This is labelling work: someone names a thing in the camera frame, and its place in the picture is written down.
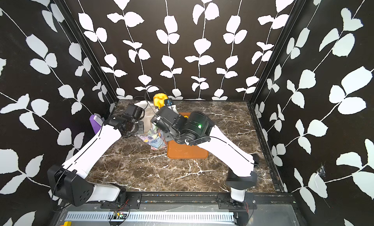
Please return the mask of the segmented pull-apart bread roll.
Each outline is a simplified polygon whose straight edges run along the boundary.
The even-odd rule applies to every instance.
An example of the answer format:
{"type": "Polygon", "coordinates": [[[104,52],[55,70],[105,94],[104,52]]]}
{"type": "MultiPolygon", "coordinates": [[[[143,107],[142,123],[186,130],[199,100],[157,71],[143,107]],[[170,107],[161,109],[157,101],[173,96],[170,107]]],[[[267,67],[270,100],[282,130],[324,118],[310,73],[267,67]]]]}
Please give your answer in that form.
{"type": "Polygon", "coordinates": [[[168,99],[168,96],[164,93],[158,93],[153,97],[153,104],[158,109],[165,106],[165,100],[168,99]]]}

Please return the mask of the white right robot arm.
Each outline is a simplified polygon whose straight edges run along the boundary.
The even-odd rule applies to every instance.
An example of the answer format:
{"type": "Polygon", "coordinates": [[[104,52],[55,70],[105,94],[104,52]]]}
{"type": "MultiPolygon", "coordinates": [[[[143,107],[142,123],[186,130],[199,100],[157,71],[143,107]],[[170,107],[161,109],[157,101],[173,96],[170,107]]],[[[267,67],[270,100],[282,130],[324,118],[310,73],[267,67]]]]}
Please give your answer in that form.
{"type": "Polygon", "coordinates": [[[198,146],[224,162],[228,166],[227,185],[233,201],[244,202],[246,190],[256,186],[254,156],[228,139],[206,114],[193,111],[186,118],[164,106],[155,113],[151,123],[176,143],[198,146]]]}

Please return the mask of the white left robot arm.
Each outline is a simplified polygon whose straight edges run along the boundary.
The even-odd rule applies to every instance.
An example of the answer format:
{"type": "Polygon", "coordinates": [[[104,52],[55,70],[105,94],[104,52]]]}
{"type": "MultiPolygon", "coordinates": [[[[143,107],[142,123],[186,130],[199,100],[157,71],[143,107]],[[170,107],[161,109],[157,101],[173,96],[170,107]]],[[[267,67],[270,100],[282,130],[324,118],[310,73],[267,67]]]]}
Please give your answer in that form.
{"type": "Polygon", "coordinates": [[[87,202],[126,202],[126,189],[86,180],[89,172],[105,152],[121,137],[130,137],[144,130],[141,116],[123,114],[103,122],[96,135],[62,165],[53,165],[47,172],[52,195],[73,206],[87,202]]]}

